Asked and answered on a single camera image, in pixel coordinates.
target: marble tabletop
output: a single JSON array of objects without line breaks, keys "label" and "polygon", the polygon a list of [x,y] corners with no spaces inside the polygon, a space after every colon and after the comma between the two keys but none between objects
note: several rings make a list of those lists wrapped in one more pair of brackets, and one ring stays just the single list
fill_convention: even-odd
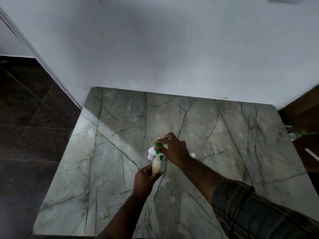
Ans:
[{"label": "marble tabletop", "polygon": [[[168,132],[223,176],[319,220],[319,198],[272,105],[91,89],[34,233],[96,236],[127,197],[148,148]],[[226,238],[213,209],[169,161],[133,237]]]}]

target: person's left hand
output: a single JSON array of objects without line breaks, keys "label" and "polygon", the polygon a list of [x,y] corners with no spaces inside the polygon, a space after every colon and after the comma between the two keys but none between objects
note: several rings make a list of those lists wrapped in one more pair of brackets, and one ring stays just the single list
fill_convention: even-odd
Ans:
[{"label": "person's left hand", "polygon": [[141,200],[146,200],[152,192],[155,181],[163,174],[159,171],[152,174],[152,164],[149,164],[139,170],[135,175],[133,195],[138,196]]}]

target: plaid shirt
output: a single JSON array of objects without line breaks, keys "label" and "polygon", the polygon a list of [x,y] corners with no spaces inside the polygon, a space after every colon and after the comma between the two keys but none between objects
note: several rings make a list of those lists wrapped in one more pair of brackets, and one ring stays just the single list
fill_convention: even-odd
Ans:
[{"label": "plaid shirt", "polygon": [[213,210],[229,238],[319,238],[319,223],[225,179],[213,194]]}]

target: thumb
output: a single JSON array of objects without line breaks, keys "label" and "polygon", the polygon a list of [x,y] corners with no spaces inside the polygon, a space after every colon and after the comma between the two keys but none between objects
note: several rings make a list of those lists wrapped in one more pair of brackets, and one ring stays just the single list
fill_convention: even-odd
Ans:
[{"label": "thumb", "polygon": [[165,147],[155,146],[154,149],[160,151],[165,156],[167,156],[167,154],[168,154],[168,150]]},{"label": "thumb", "polygon": [[163,174],[163,171],[158,171],[157,173],[151,175],[151,180],[155,183],[156,180]]}]

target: white wall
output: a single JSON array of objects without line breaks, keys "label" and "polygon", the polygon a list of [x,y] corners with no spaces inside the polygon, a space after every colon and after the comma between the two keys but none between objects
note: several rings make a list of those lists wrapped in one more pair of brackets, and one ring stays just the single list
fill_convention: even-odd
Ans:
[{"label": "white wall", "polygon": [[32,57],[8,26],[0,19],[0,55]]},{"label": "white wall", "polygon": [[319,0],[0,0],[83,105],[102,86],[273,104],[319,83]]}]

